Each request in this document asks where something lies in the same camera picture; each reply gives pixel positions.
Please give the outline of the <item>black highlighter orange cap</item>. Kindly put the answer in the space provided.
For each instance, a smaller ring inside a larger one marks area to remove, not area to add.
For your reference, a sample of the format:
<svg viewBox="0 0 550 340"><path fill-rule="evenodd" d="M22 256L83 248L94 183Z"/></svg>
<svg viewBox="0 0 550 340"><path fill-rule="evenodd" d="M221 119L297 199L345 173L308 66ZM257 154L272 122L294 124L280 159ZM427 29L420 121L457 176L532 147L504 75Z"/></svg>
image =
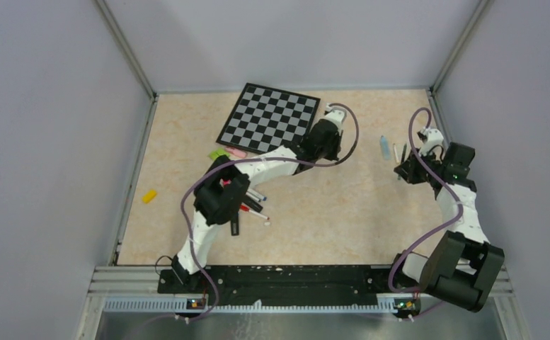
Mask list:
<svg viewBox="0 0 550 340"><path fill-rule="evenodd" d="M245 198L244 199L244 204L247 205L253 211L256 211L257 213L261 213L262 210L263 210L263 206L260 203L254 201L250 198Z"/></svg>

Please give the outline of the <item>black highlighter blue cap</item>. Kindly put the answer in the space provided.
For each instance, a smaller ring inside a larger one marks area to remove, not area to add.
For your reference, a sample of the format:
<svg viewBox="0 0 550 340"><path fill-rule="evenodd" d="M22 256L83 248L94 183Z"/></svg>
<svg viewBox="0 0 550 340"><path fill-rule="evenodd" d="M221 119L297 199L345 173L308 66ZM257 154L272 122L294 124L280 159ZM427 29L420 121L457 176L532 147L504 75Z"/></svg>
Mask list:
<svg viewBox="0 0 550 340"><path fill-rule="evenodd" d="M230 232L231 232L231 236L233 237L237 237L240 235L239 222L237 220L231 221Z"/></svg>

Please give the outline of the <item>black grey chessboard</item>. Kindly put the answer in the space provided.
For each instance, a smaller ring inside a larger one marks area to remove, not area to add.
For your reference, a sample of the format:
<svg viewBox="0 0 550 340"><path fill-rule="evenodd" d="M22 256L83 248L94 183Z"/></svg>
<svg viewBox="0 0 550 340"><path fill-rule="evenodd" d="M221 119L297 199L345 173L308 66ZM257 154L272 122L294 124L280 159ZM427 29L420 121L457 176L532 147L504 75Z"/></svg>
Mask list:
<svg viewBox="0 0 550 340"><path fill-rule="evenodd" d="M216 143L264 154L298 142L309 133L320 102L306 94L247 83Z"/></svg>

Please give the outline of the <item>white marker yellow end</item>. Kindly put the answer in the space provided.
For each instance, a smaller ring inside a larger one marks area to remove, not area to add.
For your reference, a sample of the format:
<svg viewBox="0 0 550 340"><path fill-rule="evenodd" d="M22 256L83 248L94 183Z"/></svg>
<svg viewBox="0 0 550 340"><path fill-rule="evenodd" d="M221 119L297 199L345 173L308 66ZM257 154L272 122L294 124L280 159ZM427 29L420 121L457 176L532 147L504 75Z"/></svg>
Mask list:
<svg viewBox="0 0 550 340"><path fill-rule="evenodd" d="M397 146L396 146L395 143L393 144L392 149L393 149L393 152L394 152L394 160L395 160L396 164L399 164L400 159L399 159L399 154L398 154Z"/></svg>

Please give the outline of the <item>light blue highlighter body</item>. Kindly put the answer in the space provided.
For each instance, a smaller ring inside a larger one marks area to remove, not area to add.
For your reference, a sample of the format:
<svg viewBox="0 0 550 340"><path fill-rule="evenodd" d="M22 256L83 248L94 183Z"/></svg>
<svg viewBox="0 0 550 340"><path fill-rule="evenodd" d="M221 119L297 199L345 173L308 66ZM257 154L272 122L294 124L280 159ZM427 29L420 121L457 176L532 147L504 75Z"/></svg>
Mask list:
<svg viewBox="0 0 550 340"><path fill-rule="evenodd" d="M387 138L384 135L382 135L380 137L379 144L380 144L380 147L381 147L382 156L383 156L384 160L389 161L391 159L391 151L390 151L390 148L389 148L389 142L388 142Z"/></svg>

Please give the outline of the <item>green ink clear pen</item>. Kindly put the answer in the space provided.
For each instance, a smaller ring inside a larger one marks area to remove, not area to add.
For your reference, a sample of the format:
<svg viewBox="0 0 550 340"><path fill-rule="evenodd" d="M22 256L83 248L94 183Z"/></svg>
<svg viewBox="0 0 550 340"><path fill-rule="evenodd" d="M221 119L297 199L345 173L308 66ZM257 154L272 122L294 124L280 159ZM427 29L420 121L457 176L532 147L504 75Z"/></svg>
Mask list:
<svg viewBox="0 0 550 340"><path fill-rule="evenodd" d="M400 162L399 162L400 165L402 165L406 160L406 151L407 151L407 143L404 143L403 148L402 148L402 153L401 153L401 159L400 159ZM402 179L401 175L398 175L397 180L401 180L401 179Z"/></svg>

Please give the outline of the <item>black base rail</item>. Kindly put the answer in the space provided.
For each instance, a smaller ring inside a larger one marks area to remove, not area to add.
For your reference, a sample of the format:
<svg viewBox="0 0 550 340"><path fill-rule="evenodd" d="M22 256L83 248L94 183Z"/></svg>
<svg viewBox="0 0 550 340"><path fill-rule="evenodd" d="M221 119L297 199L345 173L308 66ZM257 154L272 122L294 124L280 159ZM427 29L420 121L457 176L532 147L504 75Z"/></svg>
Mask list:
<svg viewBox="0 0 550 340"><path fill-rule="evenodd" d="M242 288L348 288L388 293L390 265L213 265L201 272L178 275L173 269L160 272L157 292L161 294L208 293L215 284L219 293Z"/></svg>

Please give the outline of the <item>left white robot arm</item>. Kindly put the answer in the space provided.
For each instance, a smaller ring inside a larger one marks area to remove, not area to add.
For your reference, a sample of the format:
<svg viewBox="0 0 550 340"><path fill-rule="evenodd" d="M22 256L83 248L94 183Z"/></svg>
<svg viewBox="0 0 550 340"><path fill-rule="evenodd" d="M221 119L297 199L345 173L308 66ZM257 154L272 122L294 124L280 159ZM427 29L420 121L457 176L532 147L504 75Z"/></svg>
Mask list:
<svg viewBox="0 0 550 340"><path fill-rule="evenodd" d="M188 237L174 256L175 284L185 293L200 287L200 271L219 231L241 209L249 189L267 181L294 176L318 166L320 159L329 166L339 163L345 114L339 110L325 114L300 142L279 146L271 152L232 161L218 157L205 175L188 190L195 197L193 215L185 215Z"/></svg>

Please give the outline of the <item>yellow highlighter cap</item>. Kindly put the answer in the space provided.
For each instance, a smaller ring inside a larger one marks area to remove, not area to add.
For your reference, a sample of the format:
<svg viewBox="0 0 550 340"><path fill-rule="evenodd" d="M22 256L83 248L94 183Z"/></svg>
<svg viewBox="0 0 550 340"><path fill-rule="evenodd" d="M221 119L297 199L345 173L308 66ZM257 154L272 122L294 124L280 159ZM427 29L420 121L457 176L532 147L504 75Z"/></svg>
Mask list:
<svg viewBox="0 0 550 340"><path fill-rule="evenodd" d="M157 192L154 189L150 189L142 196L142 202L144 204L148 204L153 199L155 199L156 196L157 196Z"/></svg>

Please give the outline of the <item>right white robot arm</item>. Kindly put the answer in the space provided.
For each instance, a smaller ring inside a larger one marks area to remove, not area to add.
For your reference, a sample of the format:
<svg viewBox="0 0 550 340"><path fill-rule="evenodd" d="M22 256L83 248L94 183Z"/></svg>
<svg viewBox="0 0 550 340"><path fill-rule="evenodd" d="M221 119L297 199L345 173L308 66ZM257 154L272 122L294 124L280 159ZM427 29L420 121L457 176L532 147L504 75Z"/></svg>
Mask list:
<svg viewBox="0 0 550 340"><path fill-rule="evenodd" d="M484 234L476 210L476 184L469 179L472 147L452 142L442 159L434 154L419 162L412 154L394 168L406 183L431 185L442 213L443 236L429 256L411 251L389 273L391 286L421 293L470 312L478 312L504 264L504 251Z"/></svg>

